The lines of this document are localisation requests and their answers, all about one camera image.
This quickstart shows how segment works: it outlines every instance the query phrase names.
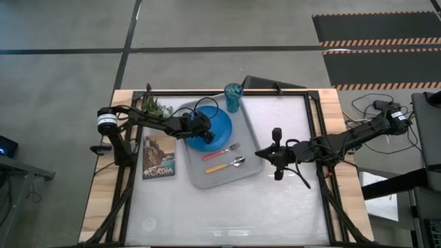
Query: book cover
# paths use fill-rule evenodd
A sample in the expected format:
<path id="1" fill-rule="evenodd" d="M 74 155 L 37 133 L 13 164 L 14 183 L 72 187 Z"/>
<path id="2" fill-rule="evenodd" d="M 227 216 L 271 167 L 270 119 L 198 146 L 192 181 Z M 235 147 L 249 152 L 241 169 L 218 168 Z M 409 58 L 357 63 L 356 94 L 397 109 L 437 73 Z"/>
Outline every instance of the book cover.
<path id="1" fill-rule="evenodd" d="M 174 176 L 176 173 L 174 138 L 167 134 L 143 139 L 143 179 Z"/>

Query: red handle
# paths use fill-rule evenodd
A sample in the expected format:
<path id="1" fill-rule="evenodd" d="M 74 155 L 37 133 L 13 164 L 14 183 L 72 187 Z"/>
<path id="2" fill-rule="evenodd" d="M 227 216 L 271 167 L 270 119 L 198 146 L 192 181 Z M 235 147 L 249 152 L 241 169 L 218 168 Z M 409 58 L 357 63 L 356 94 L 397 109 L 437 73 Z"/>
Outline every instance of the red handle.
<path id="1" fill-rule="evenodd" d="M 214 158 L 215 156 L 221 155 L 222 153 L 223 153 L 223 151 L 217 151 L 217 152 L 205 155 L 205 156 L 202 157 L 202 160 L 209 160 L 211 158 Z"/>

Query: blue plate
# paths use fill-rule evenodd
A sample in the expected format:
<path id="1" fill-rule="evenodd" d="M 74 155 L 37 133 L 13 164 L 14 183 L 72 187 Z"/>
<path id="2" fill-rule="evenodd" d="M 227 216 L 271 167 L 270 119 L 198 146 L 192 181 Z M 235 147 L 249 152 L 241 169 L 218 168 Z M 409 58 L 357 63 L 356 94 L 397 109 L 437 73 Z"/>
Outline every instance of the blue plate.
<path id="1" fill-rule="evenodd" d="M 216 113 L 217 107 L 202 106 L 198 107 L 196 111 L 204 113 L 204 115 L 211 117 Z M 218 114 L 210 119 L 212 128 L 210 131 L 214 133 L 215 137 L 210 144 L 204 142 L 201 137 L 187 138 L 187 144 L 193 149 L 201 152 L 214 152 L 227 144 L 229 137 L 232 135 L 232 120 L 228 114 L 219 109 Z"/>

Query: gray tray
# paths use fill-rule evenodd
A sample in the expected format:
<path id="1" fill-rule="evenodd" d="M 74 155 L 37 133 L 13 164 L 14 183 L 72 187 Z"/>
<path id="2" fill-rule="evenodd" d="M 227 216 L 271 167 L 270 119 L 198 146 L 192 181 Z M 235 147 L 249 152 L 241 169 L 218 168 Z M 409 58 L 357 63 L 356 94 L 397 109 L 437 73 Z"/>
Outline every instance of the gray tray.
<path id="1" fill-rule="evenodd" d="M 218 102 L 219 109 L 225 111 L 225 113 L 227 113 L 232 120 L 232 135 L 223 149 L 227 149 L 230 145 L 237 142 L 240 143 L 240 147 L 233 152 L 226 152 L 215 158 L 203 161 L 202 157 L 207 155 L 208 152 L 196 151 L 195 149 L 189 147 L 185 141 L 183 142 L 185 160 L 190 180 L 194 186 L 201 189 L 215 187 L 244 178 L 246 176 L 251 176 L 260 172 L 265 164 L 263 159 L 254 155 L 255 151 L 260 150 L 260 146 L 258 144 L 252 124 L 249 121 L 247 110 L 245 109 L 245 104 L 243 103 L 242 99 L 240 100 L 239 111 L 236 113 L 230 113 L 227 111 L 227 104 L 224 94 L 219 94 L 213 96 L 212 98 Z M 196 102 L 197 101 L 192 101 L 183 104 L 180 107 L 189 107 L 193 109 Z M 198 107 L 204 105 L 213 106 L 214 103 L 207 99 L 200 102 Z M 241 166 L 228 166 L 211 174 L 205 173 L 206 169 L 216 165 L 232 162 L 237 156 L 245 157 L 245 162 Z"/>

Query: black floor mat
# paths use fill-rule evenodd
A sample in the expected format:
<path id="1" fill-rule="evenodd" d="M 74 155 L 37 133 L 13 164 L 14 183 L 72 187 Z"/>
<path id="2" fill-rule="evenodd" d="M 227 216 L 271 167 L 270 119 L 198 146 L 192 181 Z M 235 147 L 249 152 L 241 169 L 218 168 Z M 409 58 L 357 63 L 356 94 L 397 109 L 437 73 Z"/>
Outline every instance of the black floor mat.
<path id="1" fill-rule="evenodd" d="M 441 49 L 325 51 L 331 85 L 338 90 L 441 87 Z"/>
<path id="2" fill-rule="evenodd" d="M 434 12 L 318 14 L 312 17 L 325 47 L 441 43 Z"/>

